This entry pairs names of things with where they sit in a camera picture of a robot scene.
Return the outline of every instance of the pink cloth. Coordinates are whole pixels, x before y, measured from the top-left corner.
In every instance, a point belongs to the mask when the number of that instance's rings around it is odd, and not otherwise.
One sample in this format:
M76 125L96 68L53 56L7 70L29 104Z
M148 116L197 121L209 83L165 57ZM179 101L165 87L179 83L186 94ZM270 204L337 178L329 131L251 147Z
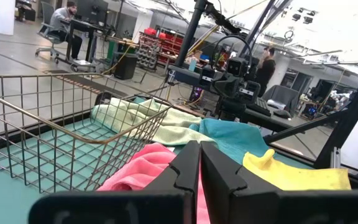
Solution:
M124 165L98 190L142 190L154 180L175 158L175 153L159 143L146 145L136 153L131 161ZM197 223L209 224L201 173L198 177Z

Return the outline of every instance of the metal wire basket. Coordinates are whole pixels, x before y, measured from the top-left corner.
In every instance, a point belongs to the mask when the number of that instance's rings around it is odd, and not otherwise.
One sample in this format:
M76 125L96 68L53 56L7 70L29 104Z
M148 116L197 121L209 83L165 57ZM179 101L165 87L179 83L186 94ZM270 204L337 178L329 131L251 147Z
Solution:
M111 91L72 81L85 75L103 77L98 82ZM164 107L146 118L138 110L151 110L150 106L121 111L141 118L136 123L105 113L126 127L115 133L104 120L92 118L92 108L102 104L114 108L109 104L112 96L120 103L133 99L120 96L119 90ZM151 141L171 107L161 98L96 73L0 76L0 170L37 187L40 193L97 189Z

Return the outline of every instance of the concrete floor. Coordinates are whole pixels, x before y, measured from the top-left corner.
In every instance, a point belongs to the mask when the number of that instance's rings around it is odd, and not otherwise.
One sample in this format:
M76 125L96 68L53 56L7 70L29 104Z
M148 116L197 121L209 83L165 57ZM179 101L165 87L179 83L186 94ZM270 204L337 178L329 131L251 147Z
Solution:
M15 22L14 35L0 35L0 75L40 75L43 74L43 71L46 70L66 70L70 71L69 65L65 63L55 64L53 59L50 57L48 52L42 52L38 57L35 57L35 50L39 47L48 47L51 46L50 42L43 39L41 36L37 35L37 31L40 29L40 22L36 23L22 23ZM82 46L82 51L80 52L79 58L85 58L86 47L88 40L84 41ZM65 52L67 44L63 43L57 45L56 48L62 52ZM107 53L108 45L104 45L104 52ZM98 42L97 56L102 57L102 43ZM146 77L142 84L138 83L144 71L136 68L135 75L133 79L123 81L123 83L139 88L144 91L151 91L162 86L163 83L163 69L158 68L157 73L147 72ZM106 80L97 79L96 82L105 84ZM37 82L39 91L49 90L52 86L54 90L62 90L62 81L51 78L39 78L38 81L36 78L27 78L23 81L24 92L27 93L36 93L37 92ZM4 80L4 95L7 93L11 95L20 93L20 78L10 78ZM108 81L108 86L111 88L114 86L114 81ZM39 114L44 118L51 118L56 116L61 116L62 114L69 114L73 111L80 111L82 106L84 108L90 108L91 103L69 102L67 99L81 99L82 92L77 90L72 90L73 85L69 83L64 84L65 91L56 91L53 93L53 96L49 93L45 94L29 94L24 98L25 109L32 109L37 107L37 96L39 97L39 102L47 101L51 99L53 103L60 103L60 105L54 106L52 110L48 108L47 110L30 110L31 113ZM137 93L135 90L128 89L128 87L123 85L116 85L116 89L119 91L126 92L128 94ZM176 103L179 98L188 98L190 95L191 87L185 84L180 84L172 88L169 100L173 103ZM87 93L87 97L94 97L94 94ZM0 79L0 96L2 95L1 88L1 79ZM159 91L156 93L157 96L165 96L165 90ZM213 107L214 100L216 97L206 96L206 107ZM11 97L6 99L16 106L21 106L21 98L19 96ZM0 114L2 113L2 106L0 104ZM24 124L33 123L34 120L30 117L25 118L25 121L21 118L19 113L13 113L10 117L7 118L8 121L12 124L20 126L23 122ZM303 124L306 121L301 118L294 118L293 123L295 125ZM0 122L0 131L3 131L3 125ZM331 133L331 129L327 127L318 127L306 132L306 134L297 134L296 136L291 136L289 138L283 139L278 143L292 148L306 157L315 159L319 154L320 150L324 146L328 136Z

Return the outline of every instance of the person standing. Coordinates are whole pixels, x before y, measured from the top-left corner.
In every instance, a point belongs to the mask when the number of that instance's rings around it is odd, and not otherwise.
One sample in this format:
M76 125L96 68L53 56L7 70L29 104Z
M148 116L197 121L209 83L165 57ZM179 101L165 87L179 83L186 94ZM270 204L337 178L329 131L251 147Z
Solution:
M64 26L60 21L70 21L73 16L77 13L77 6L74 2L68 1L67 6L56 9L52 14L50 19L50 25L53 27L53 30L50 31L51 34L57 35L60 38L60 41L68 42L68 33L69 28ZM77 35L73 35L71 39L71 57L73 60L78 60L78 54L81 50L82 38Z
M264 48L262 57L259 60L256 71L255 82L260 84L260 92L258 97L262 97L266 92L267 83L271 79L276 69L276 63L273 59L275 49L273 47Z

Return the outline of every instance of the ceiling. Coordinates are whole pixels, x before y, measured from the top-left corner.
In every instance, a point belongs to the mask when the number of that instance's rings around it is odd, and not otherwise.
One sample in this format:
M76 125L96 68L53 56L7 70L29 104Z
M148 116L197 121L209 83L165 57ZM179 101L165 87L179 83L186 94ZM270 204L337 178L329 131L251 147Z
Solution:
M169 1L182 13L182 17L190 20L191 13L189 12L194 10L194 0ZM218 0L209 1L219 10ZM228 17L261 1L263 0L221 0L222 11ZM178 17L178 14L167 5L165 0L126 0L126 2L137 7L166 12ZM267 1L234 19L240 22L243 28L249 30L266 5ZM307 10L316 12L312 23L304 24L303 19L296 22L292 20L292 15L299 14L297 10L301 7L306 9L302 13L302 17L306 16ZM286 11L285 17L278 16L264 30L265 35L270 38L283 39L286 31L293 30L294 36L291 40L293 46L292 48L288 47L288 50L299 46L306 47L313 52L342 50L340 53L333 54L335 58L340 61L358 61L358 0L293 0ZM312 62L320 62L322 57L315 56L307 59ZM358 66L342 65L342 68L351 69L352 72L358 74Z

